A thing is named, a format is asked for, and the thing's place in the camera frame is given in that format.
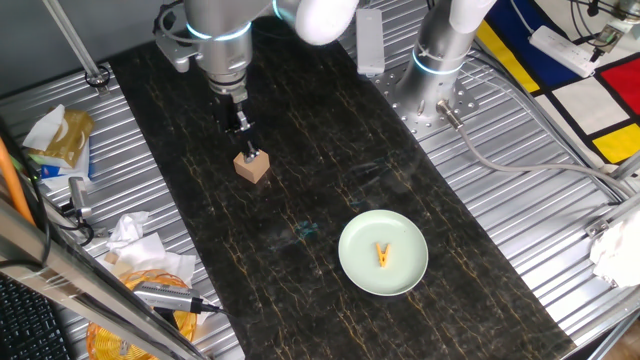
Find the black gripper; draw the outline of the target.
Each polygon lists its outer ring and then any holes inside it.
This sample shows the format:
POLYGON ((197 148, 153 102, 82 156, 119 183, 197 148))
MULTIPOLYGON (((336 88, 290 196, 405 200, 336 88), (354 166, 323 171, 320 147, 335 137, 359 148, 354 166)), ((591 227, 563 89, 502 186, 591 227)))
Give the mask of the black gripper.
POLYGON ((221 131, 236 133, 240 151, 245 162, 251 162, 260 155, 252 123, 243 110, 243 102, 236 103, 231 95, 215 94, 213 116, 221 131))

